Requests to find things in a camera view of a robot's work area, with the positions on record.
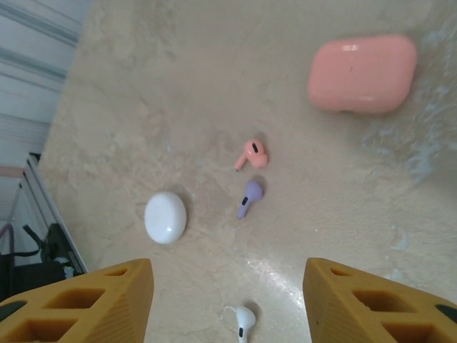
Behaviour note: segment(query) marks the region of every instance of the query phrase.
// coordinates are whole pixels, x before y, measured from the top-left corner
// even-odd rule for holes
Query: white earbud
[[[248,343],[248,331],[256,323],[256,316],[244,306],[235,308],[236,321],[238,322],[238,343]]]

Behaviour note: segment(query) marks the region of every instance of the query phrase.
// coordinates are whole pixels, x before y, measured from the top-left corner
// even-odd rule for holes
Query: pink earbud
[[[251,139],[246,142],[243,153],[235,163],[235,170],[240,170],[246,160],[249,160],[254,168],[266,166],[268,157],[265,154],[262,143],[257,139]]]

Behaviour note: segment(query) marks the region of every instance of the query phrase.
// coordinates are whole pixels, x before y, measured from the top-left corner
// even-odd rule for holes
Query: pink earbud case
[[[416,63],[416,47],[405,36],[332,41],[314,57],[308,96],[328,111],[386,113],[405,100]]]

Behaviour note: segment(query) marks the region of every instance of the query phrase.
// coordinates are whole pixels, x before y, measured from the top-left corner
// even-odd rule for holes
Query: purple earbud
[[[246,216],[249,205],[262,199],[262,197],[263,190],[262,187],[260,187],[260,184],[254,180],[248,181],[246,184],[246,190],[244,191],[243,201],[241,202],[240,209],[238,210],[238,219],[243,219],[244,216]]]

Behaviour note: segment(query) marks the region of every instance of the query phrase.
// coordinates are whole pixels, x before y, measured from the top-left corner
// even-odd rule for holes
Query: earbud
[[[249,205],[253,202],[257,202],[263,197],[263,190],[260,184],[254,180],[248,181],[246,184],[246,190],[244,191],[244,198],[241,202],[240,209],[238,210],[238,219],[243,219],[246,216]]]
[[[251,139],[244,145],[244,151],[235,163],[235,170],[238,171],[249,160],[254,168],[261,168],[268,163],[268,157],[260,141]]]
[[[238,322],[238,343],[248,343],[248,331],[255,325],[256,316],[244,306],[237,307],[235,313]]]

